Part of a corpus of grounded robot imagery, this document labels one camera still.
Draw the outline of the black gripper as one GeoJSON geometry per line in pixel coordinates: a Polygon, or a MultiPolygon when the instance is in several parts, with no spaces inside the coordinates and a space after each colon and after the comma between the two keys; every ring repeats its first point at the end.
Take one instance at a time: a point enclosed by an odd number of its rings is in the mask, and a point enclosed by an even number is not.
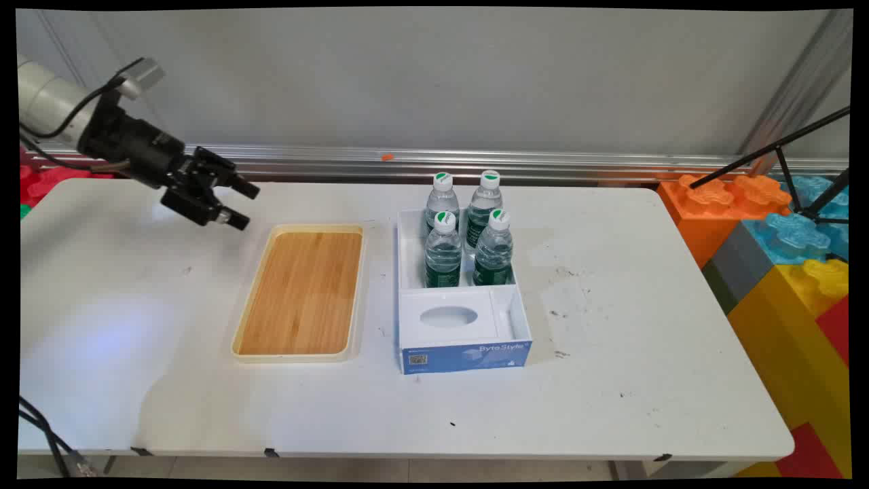
{"type": "Polygon", "coordinates": [[[119,105],[121,94],[107,92],[96,99],[89,123],[78,140],[78,152],[108,164],[120,164],[119,173],[154,189],[168,187],[161,204],[199,226],[228,225],[243,231],[248,216],[224,206],[213,195],[198,196],[189,176],[180,173],[193,162],[193,176],[205,187],[227,187],[249,199],[260,188],[245,179],[229,159],[204,147],[191,155],[185,143],[145,120],[130,117],[119,105]]]}

